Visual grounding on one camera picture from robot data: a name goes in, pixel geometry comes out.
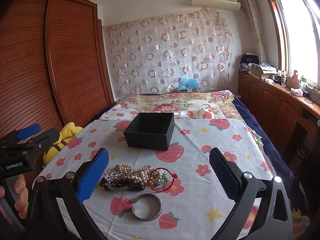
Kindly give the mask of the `person's left hand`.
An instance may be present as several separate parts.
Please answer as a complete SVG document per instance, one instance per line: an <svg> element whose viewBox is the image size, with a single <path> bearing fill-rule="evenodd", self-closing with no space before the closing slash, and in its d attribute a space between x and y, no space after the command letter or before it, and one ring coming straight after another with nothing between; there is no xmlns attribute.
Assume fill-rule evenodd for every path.
<svg viewBox="0 0 320 240"><path fill-rule="evenodd" d="M19 198L15 201L14 207L18 211L18 216L21 219L25 219L27 216L27 210L28 210L28 189L26 188L25 178L23 174L18 175L17 180L15 181L13 185L14 191L16 194L19 195ZM5 189L1 185L0 186L1 191L1 198L5 196ZM6 211L1 206L1 213L3 214L4 218L12 223L12 220L7 215Z"/></svg>

